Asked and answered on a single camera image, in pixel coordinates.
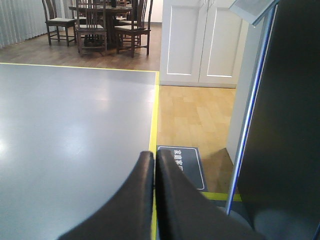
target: gray floor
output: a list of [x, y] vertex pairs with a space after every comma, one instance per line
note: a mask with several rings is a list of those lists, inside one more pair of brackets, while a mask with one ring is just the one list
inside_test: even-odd
[[155, 76], [0, 64], [1, 240], [54, 240], [116, 192], [148, 150]]

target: silver pole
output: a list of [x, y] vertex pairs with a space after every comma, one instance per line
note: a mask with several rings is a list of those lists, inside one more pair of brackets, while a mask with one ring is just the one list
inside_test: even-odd
[[245, 145], [248, 137], [248, 131], [251, 123], [252, 112], [254, 110], [256, 96], [259, 89], [260, 77], [263, 70], [265, 56], [267, 53], [267, 47], [268, 47], [269, 36], [272, 29], [274, 15], [275, 15], [275, 9], [276, 7], [273, 7], [272, 9], [270, 9], [263, 21], [262, 33], [261, 33], [261, 38], [259, 42], [259, 49], [258, 49], [256, 64], [254, 68], [255, 72], [254, 72], [254, 75], [252, 76], [254, 78], [254, 81], [252, 84], [252, 91], [251, 91], [250, 98], [247, 101], [248, 107], [247, 107], [246, 115], [243, 118], [244, 124], [241, 128], [241, 135], [239, 137], [238, 148], [235, 155], [235, 161], [234, 161], [234, 166], [232, 170], [228, 199], [225, 204], [225, 213], [227, 215], [230, 214], [232, 201], [234, 199], [234, 195], [237, 187], [238, 177], [240, 174], [240, 169], [241, 169], [242, 160], [244, 156]]

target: white cabinet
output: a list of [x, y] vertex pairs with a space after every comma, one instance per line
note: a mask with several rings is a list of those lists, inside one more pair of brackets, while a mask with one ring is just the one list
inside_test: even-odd
[[234, 88], [248, 29], [233, 0], [164, 0], [160, 84]]

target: light wood floor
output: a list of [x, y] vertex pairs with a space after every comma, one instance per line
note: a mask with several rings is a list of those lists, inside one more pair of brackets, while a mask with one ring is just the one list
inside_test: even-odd
[[[77, 47], [64, 41], [48, 45], [46, 35], [0, 49], [0, 62], [111, 69], [160, 69], [161, 26], [151, 27], [150, 55], [139, 49], [80, 57]], [[160, 86], [157, 144], [199, 147], [209, 192], [227, 193], [232, 163], [225, 149], [235, 89]]]
[[225, 149], [235, 89], [160, 86], [158, 145], [198, 147], [209, 192], [227, 193], [232, 163]]

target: chair seat cushion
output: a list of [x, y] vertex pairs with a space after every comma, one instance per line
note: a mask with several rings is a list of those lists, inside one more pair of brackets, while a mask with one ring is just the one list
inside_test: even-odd
[[117, 16], [116, 19], [117, 19], [118, 21], [123, 21], [123, 20], [126, 20], [127, 18], [124, 17], [124, 16]]
[[80, 24], [79, 28], [80, 29], [104, 29], [104, 27], [99, 25], [99, 24], [94, 28], [93, 27], [88, 27], [86, 24]]
[[61, 18], [61, 17], [56, 17], [53, 19], [49, 19], [48, 22], [62, 22], [62, 23], [72, 23], [75, 22], [75, 19], [70, 19], [70, 18]]
[[119, 21], [121, 24], [131, 24], [131, 21], [127, 21], [127, 20], [121, 20]]
[[[115, 26], [115, 29], [120, 29], [120, 30], [132, 30], [131, 25], [123, 25], [123, 26]], [[137, 26], [133, 26], [133, 30], [141, 30], [141, 28], [138, 28]]]

